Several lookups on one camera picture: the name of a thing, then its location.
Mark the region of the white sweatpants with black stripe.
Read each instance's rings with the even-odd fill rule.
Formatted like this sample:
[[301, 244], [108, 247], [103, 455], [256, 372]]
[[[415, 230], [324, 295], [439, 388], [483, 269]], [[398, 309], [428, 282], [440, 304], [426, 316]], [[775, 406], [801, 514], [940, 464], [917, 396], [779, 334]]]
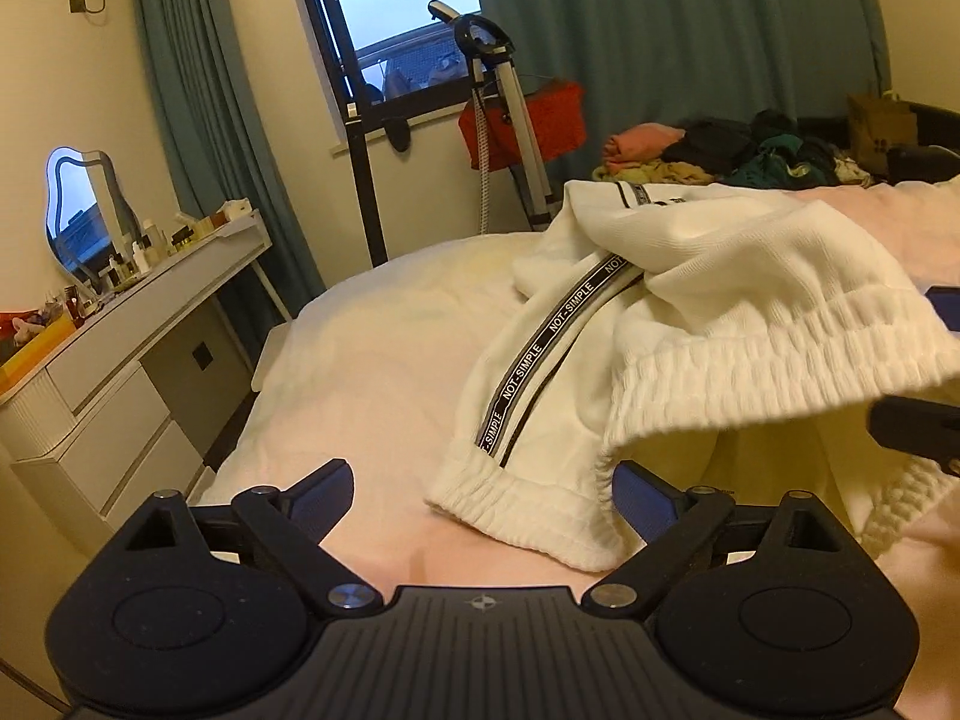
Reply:
[[427, 495], [490, 538], [610, 571], [641, 546], [613, 505], [625, 460], [745, 504], [807, 489], [876, 556], [957, 486], [866, 429], [887, 395], [957, 400], [957, 338], [826, 203], [573, 181], [512, 277], [523, 305]]

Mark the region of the pile of mixed clothes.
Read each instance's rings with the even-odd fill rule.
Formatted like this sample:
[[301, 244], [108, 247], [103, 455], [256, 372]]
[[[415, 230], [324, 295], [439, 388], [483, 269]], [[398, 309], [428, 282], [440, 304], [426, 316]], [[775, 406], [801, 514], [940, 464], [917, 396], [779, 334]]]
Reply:
[[774, 109], [762, 110], [748, 122], [704, 117], [680, 125], [635, 125], [607, 138], [592, 177], [633, 185], [775, 190], [874, 183], [851, 154], [846, 122], [793, 119]]

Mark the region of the pink white bed duvet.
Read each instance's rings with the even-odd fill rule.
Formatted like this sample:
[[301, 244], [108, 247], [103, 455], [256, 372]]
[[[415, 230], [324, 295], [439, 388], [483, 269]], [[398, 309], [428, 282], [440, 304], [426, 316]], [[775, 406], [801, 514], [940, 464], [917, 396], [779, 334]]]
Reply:
[[[866, 229], [924, 298], [933, 286], [957, 283], [957, 182], [782, 193], [826, 203]], [[603, 572], [490, 538], [427, 499], [467, 377], [523, 305], [514, 262], [542, 234], [437, 245], [306, 305], [206, 500], [220, 504], [257, 484], [285, 488], [343, 458], [355, 473], [355, 504], [327, 546], [381, 589], [560, 583], [584, 590]], [[958, 483], [889, 550], [871, 556], [921, 628], [900, 710], [911, 718], [955, 717]]]

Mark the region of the white dressing table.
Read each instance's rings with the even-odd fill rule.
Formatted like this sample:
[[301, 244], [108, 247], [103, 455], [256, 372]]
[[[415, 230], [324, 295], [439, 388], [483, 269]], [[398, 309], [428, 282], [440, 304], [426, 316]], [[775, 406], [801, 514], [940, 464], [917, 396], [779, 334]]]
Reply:
[[215, 296], [256, 270], [259, 215], [155, 266], [2, 398], [2, 445], [50, 522], [85, 554], [156, 489], [199, 499], [205, 457], [251, 390], [251, 356]]

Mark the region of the brown cardboard box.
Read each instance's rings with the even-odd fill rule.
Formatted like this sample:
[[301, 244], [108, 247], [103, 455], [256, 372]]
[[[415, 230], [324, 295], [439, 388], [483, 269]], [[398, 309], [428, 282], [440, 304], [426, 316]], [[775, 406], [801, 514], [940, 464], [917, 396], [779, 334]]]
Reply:
[[893, 93], [846, 96], [853, 160], [874, 176], [889, 174], [889, 151], [918, 143], [918, 117]]

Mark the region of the orange tray on dresser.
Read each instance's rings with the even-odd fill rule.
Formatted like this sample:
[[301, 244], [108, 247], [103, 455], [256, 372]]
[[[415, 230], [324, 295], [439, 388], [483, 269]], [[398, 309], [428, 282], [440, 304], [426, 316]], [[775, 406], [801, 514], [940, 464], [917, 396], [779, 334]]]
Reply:
[[21, 346], [8, 361], [0, 367], [0, 394], [6, 394], [15, 385], [31, 374], [48, 355], [52, 355], [60, 344], [75, 333], [73, 319], [64, 314], [54, 320], [49, 327]]

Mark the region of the black leaning board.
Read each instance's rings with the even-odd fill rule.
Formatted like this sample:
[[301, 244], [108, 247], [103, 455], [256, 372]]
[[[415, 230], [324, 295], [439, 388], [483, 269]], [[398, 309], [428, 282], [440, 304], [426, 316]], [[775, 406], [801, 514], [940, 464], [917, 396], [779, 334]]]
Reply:
[[370, 153], [366, 146], [363, 119], [359, 115], [359, 107], [355, 103], [347, 104], [347, 133], [348, 156], [352, 165], [353, 182], [355, 183], [356, 199], [358, 200], [359, 216], [363, 224], [366, 249], [370, 255], [371, 266], [377, 268], [389, 260], [386, 239], [382, 232], [381, 216], [376, 202], [373, 171], [371, 171]]

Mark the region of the right teal curtain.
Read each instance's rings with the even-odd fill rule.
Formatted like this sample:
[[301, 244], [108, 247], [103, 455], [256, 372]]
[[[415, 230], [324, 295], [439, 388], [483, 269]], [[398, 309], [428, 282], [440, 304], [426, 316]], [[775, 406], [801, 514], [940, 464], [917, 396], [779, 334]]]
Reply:
[[584, 89], [587, 140], [548, 166], [585, 179], [608, 137], [641, 122], [833, 119], [892, 84], [878, 0], [480, 0], [527, 75]]

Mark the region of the teal curtain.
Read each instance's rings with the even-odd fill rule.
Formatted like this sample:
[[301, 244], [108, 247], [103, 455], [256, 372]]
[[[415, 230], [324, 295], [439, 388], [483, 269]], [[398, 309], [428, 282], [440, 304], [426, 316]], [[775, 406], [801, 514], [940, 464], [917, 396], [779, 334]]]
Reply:
[[181, 208], [247, 200], [272, 247], [263, 270], [291, 312], [324, 291], [268, 144], [229, 0], [133, 0], [161, 143]]
[[608, 137], [641, 122], [833, 119], [892, 84], [878, 0], [480, 0], [527, 75], [584, 89], [587, 140], [548, 166], [585, 179]]

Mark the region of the black framed window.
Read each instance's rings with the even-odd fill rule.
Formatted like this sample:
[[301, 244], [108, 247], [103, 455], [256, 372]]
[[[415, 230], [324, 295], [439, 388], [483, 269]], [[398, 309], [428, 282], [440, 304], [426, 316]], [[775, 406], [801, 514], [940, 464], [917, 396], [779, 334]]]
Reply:
[[[389, 121], [464, 104], [469, 64], [452, 28], [431, 15], [433, 0], [302, 0], [308, 9], [335, 110], [368, 132]], [[478, 0], [438, 0], [472, 13]]]

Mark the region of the left teal curtain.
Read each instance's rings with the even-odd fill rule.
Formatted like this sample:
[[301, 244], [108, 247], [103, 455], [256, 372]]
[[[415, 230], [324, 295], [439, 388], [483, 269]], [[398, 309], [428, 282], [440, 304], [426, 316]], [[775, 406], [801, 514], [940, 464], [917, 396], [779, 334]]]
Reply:
[[229, 0], [133, 0], [161, 143], [181, 208], [247, 200], [272, 247], [263, 270], [291, 312], [324, 291], [268, 144]]

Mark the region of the wavy frame mirror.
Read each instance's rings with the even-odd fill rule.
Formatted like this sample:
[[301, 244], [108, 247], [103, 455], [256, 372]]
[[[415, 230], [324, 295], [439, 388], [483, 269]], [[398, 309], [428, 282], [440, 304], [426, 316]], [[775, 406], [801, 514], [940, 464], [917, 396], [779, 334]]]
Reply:
[[55, 148], [47, 158], [46, 187], [44, 231], [50, 252], [80, 286], [94, 294], [110, 291], [106, 268], [132, 260], [142, 227], [109, 154]]

